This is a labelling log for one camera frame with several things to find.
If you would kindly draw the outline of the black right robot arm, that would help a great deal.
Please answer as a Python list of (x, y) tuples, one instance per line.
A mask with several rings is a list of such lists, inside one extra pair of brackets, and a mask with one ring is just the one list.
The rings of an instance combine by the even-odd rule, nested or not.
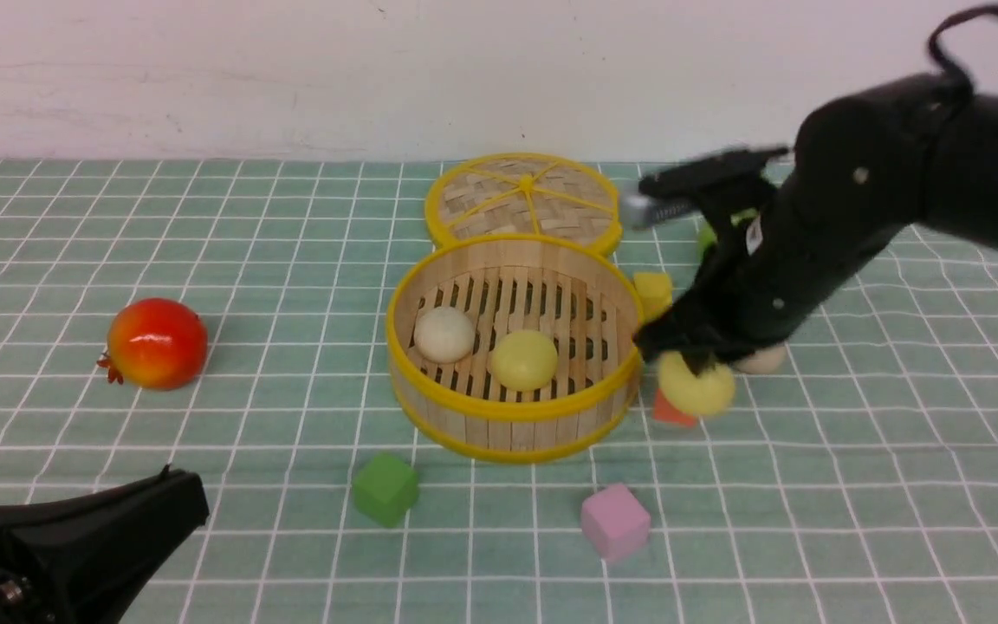
[(635, 332), (642, 359), (700, 372), (791, 337), (912, 225), (998, 251), (998, 96), (912, 76), (840, 96), (783, 146), (738, 147), (645, 175), (642, 224), (698, 211), (716, 231), (690, 287)]

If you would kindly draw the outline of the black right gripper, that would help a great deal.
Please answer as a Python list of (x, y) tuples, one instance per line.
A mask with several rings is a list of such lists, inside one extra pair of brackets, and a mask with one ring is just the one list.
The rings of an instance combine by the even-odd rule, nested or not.
[(701, 378), (716, 359), (784, 342), (910, 224), (904, 195), (784, 186), (668, 312), (635, 333), (635, 348), (646, 364), (678, 350)]

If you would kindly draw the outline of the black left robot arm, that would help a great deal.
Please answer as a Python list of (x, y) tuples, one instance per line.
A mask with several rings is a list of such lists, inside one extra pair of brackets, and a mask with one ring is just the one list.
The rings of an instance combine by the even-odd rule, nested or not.
[(210, 513), (202, 478), (170, 466), (68, 500), (0, 505), (0, 623), (119, 623)]

